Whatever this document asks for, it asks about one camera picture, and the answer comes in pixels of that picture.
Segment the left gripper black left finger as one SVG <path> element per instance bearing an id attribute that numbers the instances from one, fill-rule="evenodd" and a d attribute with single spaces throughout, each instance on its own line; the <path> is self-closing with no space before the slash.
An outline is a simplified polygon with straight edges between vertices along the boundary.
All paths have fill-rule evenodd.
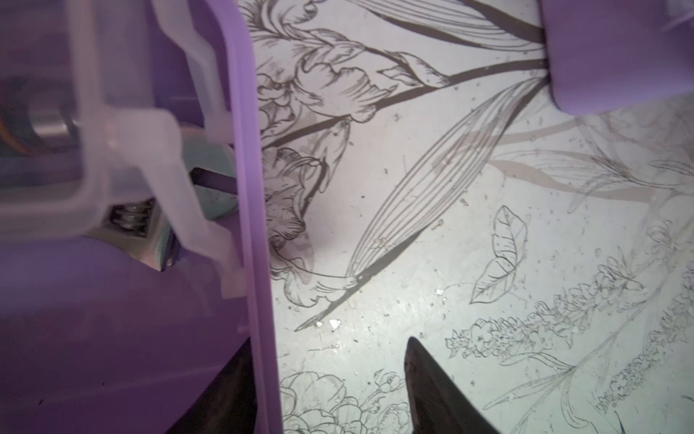
<path id="1" fill-rule="evenodd" d="M 251 342 L 247 339 L 166 434 L 254 433 L 258 402 L 253 368 Z"/>

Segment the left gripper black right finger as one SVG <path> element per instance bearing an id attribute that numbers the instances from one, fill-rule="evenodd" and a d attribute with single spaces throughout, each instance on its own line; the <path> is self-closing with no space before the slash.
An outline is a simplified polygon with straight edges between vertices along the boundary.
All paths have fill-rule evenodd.
<path id="1" fill-rule="evenodd" d="M 404 366 L 415 433 L 498 433 L 414 336 Z"/>

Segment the purple toolbox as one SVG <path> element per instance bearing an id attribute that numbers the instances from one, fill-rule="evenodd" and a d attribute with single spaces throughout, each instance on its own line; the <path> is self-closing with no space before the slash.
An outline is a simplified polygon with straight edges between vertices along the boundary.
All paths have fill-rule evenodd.
<path id="1" fill-rule="evenodd" d="M 1 5 L 1 430 L 280 433 L 234 1 Z"/>
<path id="2" fill-rule="evenodd" d="M 540 2 L 551 91 L 573 116 L 693 91 L 690 1 Z"/>

